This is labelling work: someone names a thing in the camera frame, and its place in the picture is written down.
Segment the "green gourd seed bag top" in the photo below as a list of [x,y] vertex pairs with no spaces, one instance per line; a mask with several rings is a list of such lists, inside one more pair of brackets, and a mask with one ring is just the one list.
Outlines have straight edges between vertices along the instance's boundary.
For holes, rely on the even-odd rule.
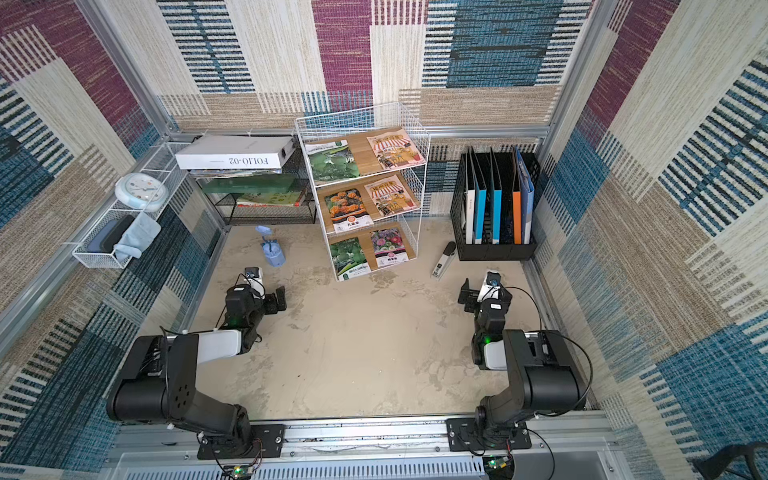
[[307,144],[305,152],[312,178],[317,184],[346,181],[361,176],[346,140]]

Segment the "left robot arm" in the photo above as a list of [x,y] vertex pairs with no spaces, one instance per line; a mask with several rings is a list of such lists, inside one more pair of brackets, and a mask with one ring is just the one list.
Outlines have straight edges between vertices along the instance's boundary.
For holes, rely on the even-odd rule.
[[277,458],[285,426],[254,424],[238,404],[219,401],[197,389],[204,363],[243,355],[262,337],[258,324],[287,309],[280,286],[263,293],[249,283],[231,287],[225,323],[218,330],[138,337],[112,386],[106,413],[120,423],[165,424],[196,435],[199,460]]

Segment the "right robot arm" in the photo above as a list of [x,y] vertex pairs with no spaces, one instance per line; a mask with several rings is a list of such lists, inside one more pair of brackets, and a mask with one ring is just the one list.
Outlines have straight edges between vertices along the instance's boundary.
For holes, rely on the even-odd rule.
[[586,404],[591,380],[582,377],[571,353],[575,343],[557,330],[508,328],[512,300],[495,272],[479,289],[468,281],[460,289],[458,303],[473,315],[472,361],[483,371],[505,373],[508,386],[483,397],[473,420],[446,422],[453,451],[528,448],[528,420],[564,415]]

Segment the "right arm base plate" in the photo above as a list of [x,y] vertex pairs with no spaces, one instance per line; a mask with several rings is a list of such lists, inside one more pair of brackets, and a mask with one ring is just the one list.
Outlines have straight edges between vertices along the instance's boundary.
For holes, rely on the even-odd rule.
[[524,423],[518,426],[479,427],[474,418],[453,417],[445,420],[451,452],[487,453],[496,450],[530,449],[532,442]]

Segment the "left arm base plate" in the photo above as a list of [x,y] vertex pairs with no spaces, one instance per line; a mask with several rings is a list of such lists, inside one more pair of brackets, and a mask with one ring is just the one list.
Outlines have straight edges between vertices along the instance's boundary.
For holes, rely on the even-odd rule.
[[252,424],[244,439],[204,434],[197,451],[198,460],[279,458],[285,437],[285,424]]

